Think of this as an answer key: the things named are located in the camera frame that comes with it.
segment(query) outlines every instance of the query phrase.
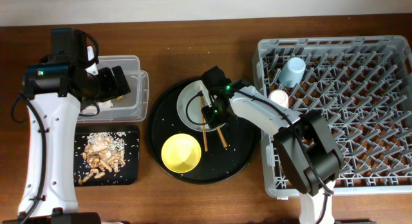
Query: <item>clear plastic container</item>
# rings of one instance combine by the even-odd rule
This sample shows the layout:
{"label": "clear plastic container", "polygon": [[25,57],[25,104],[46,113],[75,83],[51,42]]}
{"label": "clear plastic container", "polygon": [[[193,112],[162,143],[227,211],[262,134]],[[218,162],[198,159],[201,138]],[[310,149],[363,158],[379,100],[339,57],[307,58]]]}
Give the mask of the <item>clear plastic container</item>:
{"label": "clear plastic container", "polygon": [[[77,118],[77,123],[141,122],[147,113],[149,101],[149,75],[140,70],[139,58],[136,56],[102,56],[99,57],[97,69],[121,66],[131,92],[120,100],[111,100],[112,107],[100,107],[100,113],[93,117]],[[92,115],[96,109],[85,109],[81,113]]]}

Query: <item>white wall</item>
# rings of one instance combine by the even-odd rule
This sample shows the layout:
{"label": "white wall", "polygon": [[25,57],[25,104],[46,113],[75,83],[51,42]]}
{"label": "white wall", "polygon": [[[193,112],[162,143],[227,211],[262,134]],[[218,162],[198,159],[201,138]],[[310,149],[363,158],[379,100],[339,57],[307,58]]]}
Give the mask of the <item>white wall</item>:
{"label": "white wall", "polygon": [[412,12],[412,0],[0,0],[0,26]]}

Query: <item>yellow cup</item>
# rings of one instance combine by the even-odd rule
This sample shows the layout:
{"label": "yellow cup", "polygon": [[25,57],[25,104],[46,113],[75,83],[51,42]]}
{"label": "yellow cup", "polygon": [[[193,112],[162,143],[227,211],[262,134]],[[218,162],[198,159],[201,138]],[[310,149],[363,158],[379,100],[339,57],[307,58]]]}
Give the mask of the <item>yellow cup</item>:
{"label": "yellow cup", "polygon": [[199,142],[191,135],[176,134],[169,137],[162,147],[162,161],[175,173],[187,173],[200,161]]}

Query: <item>plastic box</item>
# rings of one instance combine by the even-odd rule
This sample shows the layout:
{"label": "plastic box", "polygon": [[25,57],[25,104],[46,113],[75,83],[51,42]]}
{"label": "plastic box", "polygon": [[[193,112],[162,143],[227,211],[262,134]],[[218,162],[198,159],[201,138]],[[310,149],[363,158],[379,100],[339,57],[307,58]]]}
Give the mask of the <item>plastic box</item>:
{"label": "plastic box", "polygon": [[[306,62],[293,88],[278,82],[289,58]],[[412,53],[401,36],[265,39],[252,67],[264,96],[282,89],[289,108],[322,111],[344,156],[336,195],[412,192]],[[298,196],[281,168],[273,137],[262,133],[265,189]]]}
{"label": "plastic box", "polygon": [[[139,58],[136,56],[103,56],[99,57],[97,69],[121,66],[126,76],[131,92],[123,99],[112,99],[113,107],[101,108],[100,113],[93,117],[79,116],[77,123],[108,123],[108,122],[141,122],[147,113],[149,100],[149,75],[140,70]],[[96,109],[83,110],[82,114],[91,115]]]}

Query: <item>round black tray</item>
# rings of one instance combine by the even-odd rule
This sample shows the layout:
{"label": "round black tray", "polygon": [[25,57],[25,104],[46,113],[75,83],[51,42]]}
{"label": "round black tray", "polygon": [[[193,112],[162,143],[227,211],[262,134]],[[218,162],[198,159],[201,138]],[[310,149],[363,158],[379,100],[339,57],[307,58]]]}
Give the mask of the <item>round black tray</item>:
{"label": "round black tray", "polygon": [[[254,154],[260,138],[259,129],[249,121],[231,117],[221,128],[228,143],[222,146],[217,131],[207,133],[208,151],[205,152],[203,133],[187,127],[179,118],[176,102],[181,90],[198,79],[185,80],[168,89],[154,103],[149,115],[147,139],[149,149],[160,167],[171,176],[184,182],[207,184],[226,180],[238,173]],[[170,171],[162,161],[164,142],[178,133],[189,134],[199,142],[202,153],[199,164],[190,172],[178,174]]]}

